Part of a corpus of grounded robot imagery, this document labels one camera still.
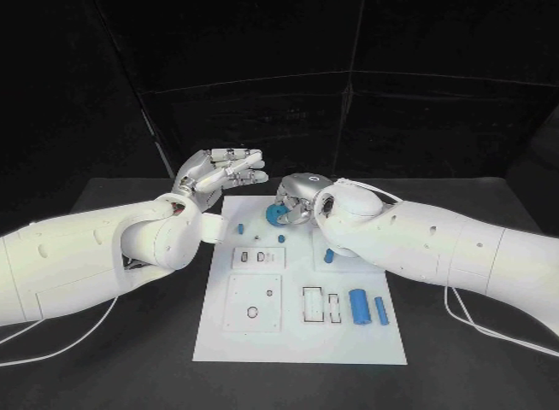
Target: robotic hand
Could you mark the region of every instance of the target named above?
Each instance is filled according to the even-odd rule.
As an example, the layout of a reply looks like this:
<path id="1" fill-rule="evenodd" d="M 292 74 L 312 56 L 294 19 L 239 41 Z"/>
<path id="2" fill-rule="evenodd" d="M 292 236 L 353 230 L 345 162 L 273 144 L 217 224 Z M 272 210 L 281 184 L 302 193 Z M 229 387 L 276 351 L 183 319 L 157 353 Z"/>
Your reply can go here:
<path id="1" fill-rule="evenodd" d="M 338 255 L 358 256 L 407 279 L 495 298 L 559 336 L 557 238 L 490 225 L 370 185 L 347 179 L 332 183 L 311 173 L 283 177 L 266 218 L 276 226 L 312 220 Z"/>
<path id="2" fill-rule="evenodd" d="M 266 181 L 257 149 L 200 151 L 154 201 L 31 223 L 0 237 L 0 326 L 74 313 L 185 267 L 224 237 L 221 188 Z"/>

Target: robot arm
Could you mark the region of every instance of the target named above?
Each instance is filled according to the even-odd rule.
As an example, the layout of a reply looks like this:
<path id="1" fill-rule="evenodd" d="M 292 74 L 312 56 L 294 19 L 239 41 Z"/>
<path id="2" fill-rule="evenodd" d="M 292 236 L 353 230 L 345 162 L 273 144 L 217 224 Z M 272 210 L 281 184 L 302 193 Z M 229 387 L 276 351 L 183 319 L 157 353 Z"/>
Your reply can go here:
<path id="1" fill-rule="evenodd" d="M 184 268 L 198 241 L 224 237 L 224 219 L 203 211 L 223 187 L 266 181 L 253 169 L 262 166 L 259 150 L 200 151 L 154 201 L 44 220 L 0 237 L 0 326 L 74 313 Z"/>
<path id="2" fill-rule="evenodd" d="M 559 336 L 559 239 L 392 198 L 384 203 L 367 185 L 347 179 L 327 184 L 317 175 L 294 174 L 278 190 L 275 206 L 288 202 L 289 207 L 276 223 L 298 220 L 291 213 L 302 206 L 302 218 L 314 218 L 338 255 L 358 256 L 412 280 L 495 298 Z"/>

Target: dark wall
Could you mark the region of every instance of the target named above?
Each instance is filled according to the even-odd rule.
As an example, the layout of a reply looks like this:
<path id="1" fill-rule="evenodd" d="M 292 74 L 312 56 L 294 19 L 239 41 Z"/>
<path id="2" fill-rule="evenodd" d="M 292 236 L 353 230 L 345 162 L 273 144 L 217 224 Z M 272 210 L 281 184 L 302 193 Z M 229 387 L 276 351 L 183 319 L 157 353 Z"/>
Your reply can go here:
<path id="1" fill-rule="evenodd" d="M 175 165 L 256 146 L 272 175 L 503 175 L 559 99 L 559 2 L 97 6 Z"/>
<path id="2" fill-rule="evenodd" d="M 92 177 L 165 177 L 92 3 L 0 3 L 0 234 Z"/>

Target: blue cylinder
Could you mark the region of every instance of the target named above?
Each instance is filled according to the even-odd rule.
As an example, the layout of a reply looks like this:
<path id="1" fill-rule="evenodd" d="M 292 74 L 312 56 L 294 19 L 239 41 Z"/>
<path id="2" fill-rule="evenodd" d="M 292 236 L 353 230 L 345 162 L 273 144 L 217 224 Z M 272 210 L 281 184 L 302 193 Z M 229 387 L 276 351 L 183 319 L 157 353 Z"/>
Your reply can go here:
<path id="1" fill-rule="evenodd" d="M 356 325 L 371 323 L 371 318 L 369 317 L 369 299 L 363 289 L 350 290 L 350 304 L 353 323 Z"/>
<path id="2" fill-rule="evenodd" d="M 377 317 L 380 318 L 380 325 L 387 325 L 387 316 L 386 316 L 386 309 L 384 303 L 381 302 L 381 297 L 374 297 L 376 309 L 377 309 Z"/>
<path id="3" fill-rule="evenodd" d="M 334 251 L 331 249 L 325 250 L 325 263 L 331 263 L 334 258 Z"/>

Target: white board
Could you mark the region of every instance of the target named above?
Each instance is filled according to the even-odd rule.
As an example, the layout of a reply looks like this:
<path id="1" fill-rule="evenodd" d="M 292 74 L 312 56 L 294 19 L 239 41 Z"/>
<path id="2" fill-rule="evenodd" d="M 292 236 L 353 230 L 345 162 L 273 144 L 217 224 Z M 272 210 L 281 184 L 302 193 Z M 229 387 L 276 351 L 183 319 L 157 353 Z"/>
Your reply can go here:
<path id="1" fill-rule="evenodd" d="M 279 228 L 268 224 L 265 210 L 273 199 L 272 196 L 224 197 L 221 215 L 229 219 L 229 232 L 214 248 L 193 360 L 405 365 L 384 271 L 361 259 L 340 255 L 334 255 L 334 266 L 324 266 L 317 228 L 311 224 Z M 243 224 L 242 235 L 239 224 Z M 285 236 L 283 243 L 278 242 L 278 235 Z M 249 264 L 240 269 L 234 262 L 233 269 L 234 248 L 283 248 L 283 266 L 257 270 Z M 242 283 L 233 299 L 232 282 L 239 276 L 243 278 L 237 279 Z M 270 288 L 272 281 L 279 283 L 278 288 Z M 321 322 L 304 320 L 304 288 L 321 288 Z M 367 293 L 371 317 L 367 325 L 353 324 L 351 289 Z M 268 290 L 273 296 L 279 292 L 278 304 L 266 296 Z M 335 307 L 328 303 L 328 295 L 332 295 L 331 304 L 338 298 L 340 323 L 330 319 Z M 383 298 L 389 325 L 379 322 L 376 296 Z M 255 312 L 252 309 L 247 312 L 250 306 L 262 308 L 257 323 L 256 317 L 249 317 Z"/>

